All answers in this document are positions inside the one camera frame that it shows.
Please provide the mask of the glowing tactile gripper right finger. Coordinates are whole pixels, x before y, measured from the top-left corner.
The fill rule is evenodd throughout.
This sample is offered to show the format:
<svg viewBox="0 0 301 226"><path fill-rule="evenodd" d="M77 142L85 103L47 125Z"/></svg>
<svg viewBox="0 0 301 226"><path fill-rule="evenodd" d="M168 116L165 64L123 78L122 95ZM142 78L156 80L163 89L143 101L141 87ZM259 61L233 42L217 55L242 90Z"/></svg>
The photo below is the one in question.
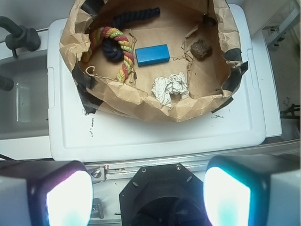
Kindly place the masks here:
<svg viewBox="0 0 301 226"><path fill-rule="evenodd" d="M217 155L207 165L203 197L213 226L299 226L301 159Z"/></svg>

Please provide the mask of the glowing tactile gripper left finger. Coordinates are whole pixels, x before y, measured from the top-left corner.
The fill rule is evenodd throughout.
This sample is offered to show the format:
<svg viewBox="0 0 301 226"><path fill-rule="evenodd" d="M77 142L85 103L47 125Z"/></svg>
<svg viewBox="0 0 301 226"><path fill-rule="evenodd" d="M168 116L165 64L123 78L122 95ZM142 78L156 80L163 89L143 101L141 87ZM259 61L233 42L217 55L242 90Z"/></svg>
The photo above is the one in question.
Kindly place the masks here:
<svg viewBox="0 0 301 226"><path fill-rule="evenodd" d="M93 185L80 161L1 161L2 226L87 226Z"/></svg>

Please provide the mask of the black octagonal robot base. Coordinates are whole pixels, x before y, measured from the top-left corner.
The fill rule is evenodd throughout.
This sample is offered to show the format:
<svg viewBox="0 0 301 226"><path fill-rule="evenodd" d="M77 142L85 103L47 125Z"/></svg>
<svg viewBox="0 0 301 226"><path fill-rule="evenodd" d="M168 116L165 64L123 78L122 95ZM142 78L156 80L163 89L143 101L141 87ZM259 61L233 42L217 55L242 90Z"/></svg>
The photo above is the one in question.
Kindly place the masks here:
<svg viewBox="0 0 301 226"><path fill-rule="evenodd" d="M209 226L203 181L171 165L137 172L119 194L124 226Z"/></svg>

